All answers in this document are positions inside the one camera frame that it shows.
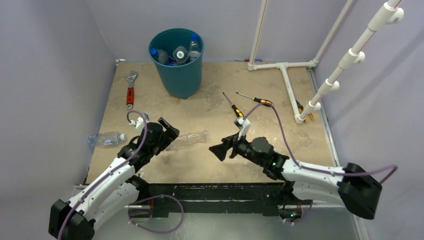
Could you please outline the clear bottle white cap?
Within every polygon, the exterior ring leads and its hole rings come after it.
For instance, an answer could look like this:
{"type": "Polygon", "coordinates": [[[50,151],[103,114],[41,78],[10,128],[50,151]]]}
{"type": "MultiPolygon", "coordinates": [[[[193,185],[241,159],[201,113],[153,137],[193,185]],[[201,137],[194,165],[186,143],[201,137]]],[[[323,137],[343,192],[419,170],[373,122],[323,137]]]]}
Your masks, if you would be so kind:
{"type": "Polygon", "coordinates": [[[183,134],[177,137],[165,151],[176,151],[184,147],[192,146],[194,144],[206,143],[208,141],[208,131],[198,131],[183,134]]]}

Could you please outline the Pepsi bottle blue cap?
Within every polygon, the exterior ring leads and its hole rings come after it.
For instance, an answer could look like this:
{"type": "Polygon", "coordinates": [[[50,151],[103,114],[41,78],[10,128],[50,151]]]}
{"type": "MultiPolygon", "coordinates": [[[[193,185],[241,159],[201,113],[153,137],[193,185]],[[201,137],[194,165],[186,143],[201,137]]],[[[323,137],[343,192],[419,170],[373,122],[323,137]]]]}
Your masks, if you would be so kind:
{"type": "Polygon", "coordinates": [[[189,60],[193,62],[196,58],[201,55],[201,47],[199,45],[199,37],[195,33],[190,34],[190,46],[188,50],[189,60]]]}

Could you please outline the clear bottle red white label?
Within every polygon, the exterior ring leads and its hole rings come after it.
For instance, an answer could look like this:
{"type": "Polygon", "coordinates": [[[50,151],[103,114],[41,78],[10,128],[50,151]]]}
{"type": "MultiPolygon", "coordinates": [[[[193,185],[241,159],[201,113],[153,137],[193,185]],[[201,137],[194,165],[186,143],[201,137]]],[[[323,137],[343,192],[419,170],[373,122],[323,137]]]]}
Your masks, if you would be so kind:
{"type": "Polygon", "coordinates": [[[172,55],[178,65],[185,64],[189,59],[189,52],[184,46],[178,46],[172,55]]]}

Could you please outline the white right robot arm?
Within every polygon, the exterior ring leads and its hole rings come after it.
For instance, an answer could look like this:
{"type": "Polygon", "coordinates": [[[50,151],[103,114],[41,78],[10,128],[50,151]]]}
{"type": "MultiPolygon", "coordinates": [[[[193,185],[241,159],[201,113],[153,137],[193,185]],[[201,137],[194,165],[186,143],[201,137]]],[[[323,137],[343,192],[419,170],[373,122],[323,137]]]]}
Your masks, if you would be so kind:
{"type": "Polygon", "coordinates": [[[350,213],[373,220],[382,185],[362,167],[349,163],[346,167],[326,167],[298,162],[275,151],[265,137],[252,141],[237,134],[227,136],[220,144],[209,147],[220,161],[241,156],[262,168],[272,180],[283,182],[279,193],[288,204],[299,201],[321,201],[345,207],[350,213]]]}

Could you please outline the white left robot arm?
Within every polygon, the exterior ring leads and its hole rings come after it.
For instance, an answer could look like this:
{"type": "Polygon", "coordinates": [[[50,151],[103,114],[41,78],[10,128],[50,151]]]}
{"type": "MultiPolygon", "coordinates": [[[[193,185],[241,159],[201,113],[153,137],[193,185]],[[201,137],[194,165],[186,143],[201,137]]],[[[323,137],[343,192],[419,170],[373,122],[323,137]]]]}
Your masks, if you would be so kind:
{"type": "Polygon", "coordinates": [[[139,136],[121,148],[116,158],[91,184],[50,209],[48,233],[57,240],[91,240],[100,226],[126,205],[152,202],[149,184],[136,175],[165,150],[180,131],[160,118],[135,122],[139,136]]]}

